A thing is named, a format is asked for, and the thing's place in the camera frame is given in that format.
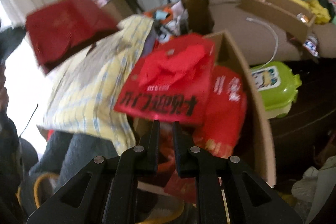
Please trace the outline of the red bag black characters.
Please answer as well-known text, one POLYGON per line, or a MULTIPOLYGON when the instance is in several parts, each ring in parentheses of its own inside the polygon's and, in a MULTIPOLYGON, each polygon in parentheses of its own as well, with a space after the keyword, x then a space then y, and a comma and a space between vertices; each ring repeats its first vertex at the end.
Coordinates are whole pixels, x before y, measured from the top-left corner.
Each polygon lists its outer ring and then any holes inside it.
POLYGON ((214 57, 214 42, 197 34, 161 44, 136 62, 114 110, 161 122, 202 124, 214 57))

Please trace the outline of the large open cardboard box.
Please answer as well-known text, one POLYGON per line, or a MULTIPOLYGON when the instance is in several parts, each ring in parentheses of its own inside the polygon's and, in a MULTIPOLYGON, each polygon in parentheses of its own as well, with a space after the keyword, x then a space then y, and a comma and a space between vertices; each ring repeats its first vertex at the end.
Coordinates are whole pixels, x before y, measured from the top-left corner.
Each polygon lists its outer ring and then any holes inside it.
MULTIPOLYGON (((234 147, 232 155, 240 156, 246 163, 251 165, 252 169, 269 186, 274 186, 276 184, 276 163, 272 132, 261 97, 252 82, 248 63, 229 32, 222 31, 206 35, 205 38, 214 42, 215 66, 227 67, 239 74, 243 82, 243 91, 247 96, 245 120, 240 132, 240 138, 234 147)), ((170 130, 173 136, 172 125, 162 123, 161 130, 170 130)), ((194 130, 182 126, 181 130, 193 138, 194 130)), ((168 171, 158 171, 155 179, 143 181, 141 187, 153 193, 166 194, 163 188, 170 177, 171 174, 168 171)))

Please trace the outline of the long red envelope pack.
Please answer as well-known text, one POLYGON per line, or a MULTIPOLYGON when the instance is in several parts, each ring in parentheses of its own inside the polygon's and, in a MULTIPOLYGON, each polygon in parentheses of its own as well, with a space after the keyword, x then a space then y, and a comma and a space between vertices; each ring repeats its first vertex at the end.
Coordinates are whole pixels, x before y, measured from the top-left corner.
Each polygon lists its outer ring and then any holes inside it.
MULTIPOLYGON (((214 156, 230 157, 240 138, 246 110, 247 96, 240 75, 227 67, 215 66, 203 125, 193 132, 195 145, 214 156)), ((177 174, 172 131, 161 130, 161 137, 159 150, 167 162, 160 164, 158 171, 171 174, 163 191, 186 202, 196 203, 195 180, 181 179, 177 174)))

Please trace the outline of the yellow plaid tablecloth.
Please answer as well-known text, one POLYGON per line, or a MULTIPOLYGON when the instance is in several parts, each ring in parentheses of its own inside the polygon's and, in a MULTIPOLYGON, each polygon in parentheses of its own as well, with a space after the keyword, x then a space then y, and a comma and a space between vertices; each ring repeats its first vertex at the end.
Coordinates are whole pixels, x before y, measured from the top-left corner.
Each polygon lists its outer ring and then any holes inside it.
POLYGON ((37 125, 46 130, 84 133, 111 141, 117 154, 135 145, 124 113, 113 110, 120 91, 141 57, 154 20, 132 15, 115 34, 64 61, 45 78, 37 125))

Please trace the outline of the brown cardboard box stack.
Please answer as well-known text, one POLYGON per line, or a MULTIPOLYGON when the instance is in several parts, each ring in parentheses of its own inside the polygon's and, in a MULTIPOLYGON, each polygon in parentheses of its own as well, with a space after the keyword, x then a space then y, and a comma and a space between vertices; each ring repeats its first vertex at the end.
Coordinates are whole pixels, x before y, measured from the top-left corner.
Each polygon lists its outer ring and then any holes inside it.
POLYGON ((109 14, 116 22, 120 22, 135 14, 126 0, 110 0, 105 6, 102 6, 101 9, 109 14))

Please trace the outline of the green cartoon lunch box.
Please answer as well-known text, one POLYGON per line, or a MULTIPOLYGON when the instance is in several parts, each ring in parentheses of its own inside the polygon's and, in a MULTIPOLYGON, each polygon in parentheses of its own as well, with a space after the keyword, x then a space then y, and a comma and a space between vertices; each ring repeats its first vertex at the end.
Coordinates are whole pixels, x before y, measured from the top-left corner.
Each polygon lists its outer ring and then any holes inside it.
POLYGON ((286 116, 297 100, 298 88, 302 85, 300 76, 280 61, 253 67, 251 75, 262 97, 267 118, 286 116))

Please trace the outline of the floor box of clutter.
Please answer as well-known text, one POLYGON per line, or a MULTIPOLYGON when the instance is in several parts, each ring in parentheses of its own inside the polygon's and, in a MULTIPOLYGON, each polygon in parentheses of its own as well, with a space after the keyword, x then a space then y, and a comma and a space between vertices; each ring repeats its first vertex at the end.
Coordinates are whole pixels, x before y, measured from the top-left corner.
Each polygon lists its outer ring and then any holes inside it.
POLYGON ((161 44, 190 32, 189 14, 181 1, 169 3, 142 14, 154 20, 154 30, 161 44))

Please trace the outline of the shallow cardboard tray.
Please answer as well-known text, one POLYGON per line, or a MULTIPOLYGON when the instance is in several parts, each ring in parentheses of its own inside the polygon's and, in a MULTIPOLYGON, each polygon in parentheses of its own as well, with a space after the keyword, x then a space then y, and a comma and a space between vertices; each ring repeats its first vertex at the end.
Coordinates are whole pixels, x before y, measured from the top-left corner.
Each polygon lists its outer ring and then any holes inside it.
POLYGON ((239 7, 275 24, 302 44, 312 33, 315 15, 290 0, 240 0, 239 7))

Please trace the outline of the yellow plastic bag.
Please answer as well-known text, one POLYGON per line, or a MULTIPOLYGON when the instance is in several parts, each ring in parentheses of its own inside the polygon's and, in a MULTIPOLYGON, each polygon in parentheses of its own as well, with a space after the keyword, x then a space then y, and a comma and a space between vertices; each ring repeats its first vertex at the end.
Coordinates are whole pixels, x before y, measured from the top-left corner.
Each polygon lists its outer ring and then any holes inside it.
POLYGON ((308 9, 315 15, 315 24, 325 24, 331 20, 331 16, 327 8, 324 8, 318 0, 290 0, 305 9, 308 9))

